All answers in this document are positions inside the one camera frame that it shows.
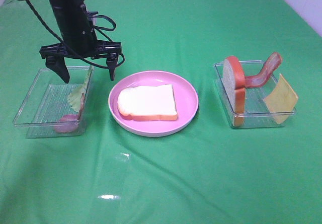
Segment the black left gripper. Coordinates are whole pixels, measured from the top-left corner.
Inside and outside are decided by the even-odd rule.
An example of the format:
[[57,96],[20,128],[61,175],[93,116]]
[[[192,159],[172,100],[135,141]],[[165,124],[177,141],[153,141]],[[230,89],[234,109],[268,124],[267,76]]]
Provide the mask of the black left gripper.
[[42,46],[39,50],[42,58],[46,58],[45,65],[55,72],[66,84],[69,83],[70,75],[66,67],[64,57],[67,58],[106,58],[106,65],[109,70],[110,80],[115,79],[115,68],[118,64],[118,57],[122,54],[121,43],[100,40],[95,33],[89,37],[73,39],[70,42],[60,42]]

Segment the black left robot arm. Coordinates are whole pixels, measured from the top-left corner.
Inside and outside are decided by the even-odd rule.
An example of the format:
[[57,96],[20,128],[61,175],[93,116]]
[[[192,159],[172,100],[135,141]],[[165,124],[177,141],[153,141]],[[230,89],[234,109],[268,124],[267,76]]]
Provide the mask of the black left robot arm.
[[[114,42],[106,32],[116,29],[116,23],[108,16],[87,10],[85,0],[49,0],[60,35],[57,35],[45,23],[30,0],[25,1],[41,24],[59,41],[57,44],[42,46],[40,55],[46,60],[45,65],[54,71],[65,83],[70,75],[65,64],[66,58],[80,59],[92,66],[94,59],[106,59],[106,65],[99,68],[108,69],[110,79],[115,78],[115,69],[125,61],[121,43]],[[99,40],[96,33],[105,36]]]

